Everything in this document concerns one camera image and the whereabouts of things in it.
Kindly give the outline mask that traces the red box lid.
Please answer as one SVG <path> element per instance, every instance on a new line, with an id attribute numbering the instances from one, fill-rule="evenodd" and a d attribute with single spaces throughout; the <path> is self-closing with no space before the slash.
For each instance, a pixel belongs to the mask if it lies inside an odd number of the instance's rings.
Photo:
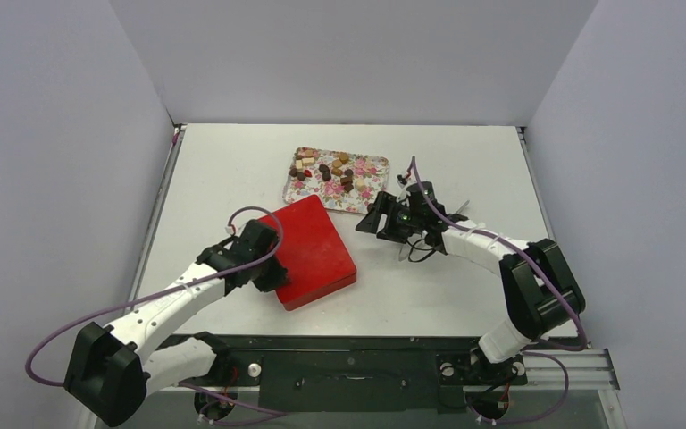
<path id="1" fill-rule="evenodd" d="M 283 240 L 276 257 L 289 270 L 289 282 L 298 274 L 348 275 L 357 272 L 343 239 L 317 196 L 303 198 L 259 221 L 283 228 Z"/>

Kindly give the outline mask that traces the red chocolate box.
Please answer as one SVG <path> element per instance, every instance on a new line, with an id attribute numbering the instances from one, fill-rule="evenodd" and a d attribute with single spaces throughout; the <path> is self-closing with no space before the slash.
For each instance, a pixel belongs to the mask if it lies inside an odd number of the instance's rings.
<path id="1" fill-rule="evenodd" d="M 288 284 L 276 290 L 276 296 L 284 309 L 290 312 L 342 290 L 354 284 L 356 279 L 357 272 L 348 275 L 293 275 Z"/>

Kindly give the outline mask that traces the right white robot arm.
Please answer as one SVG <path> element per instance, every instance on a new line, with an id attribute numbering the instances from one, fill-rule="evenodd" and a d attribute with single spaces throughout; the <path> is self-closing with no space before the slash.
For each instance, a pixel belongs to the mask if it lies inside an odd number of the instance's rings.
<path id="1" fill-rule="evenodd" d="M 517 356 L 546 342 L 557 327 L 568 322 L 581 327 L 586 301 L 556 242 L 513 240 L 462 214 L 450 214 L 428 181 L 413 183 L 405 192 L 403 198 L 379 192 L 356 231 L 404 245 L 418 236 L 431 253 L 461 257 L 500 279 L 506 317 L 477 340 L 467 359 L 477 382 L 512 373 Z"/>

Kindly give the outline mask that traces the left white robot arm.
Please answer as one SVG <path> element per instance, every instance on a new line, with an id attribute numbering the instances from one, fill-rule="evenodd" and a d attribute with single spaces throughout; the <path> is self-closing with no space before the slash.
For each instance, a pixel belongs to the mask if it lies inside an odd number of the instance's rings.
<path id="1" fill-rule="evenodd" d="M 219 384 L 230 359 L 195 334 L 165 342 L 205 307 L 248 283 L 271 291 L 289 280 L 276 254 L 284 229 L 248 221 L 240 231 L 207 247 L 169 286 L 134 304 L 106 325 L 90 322 L 74 341 L 63 388 L 110 427 L 129 420 L 151 394 L 201 377 Z"/>

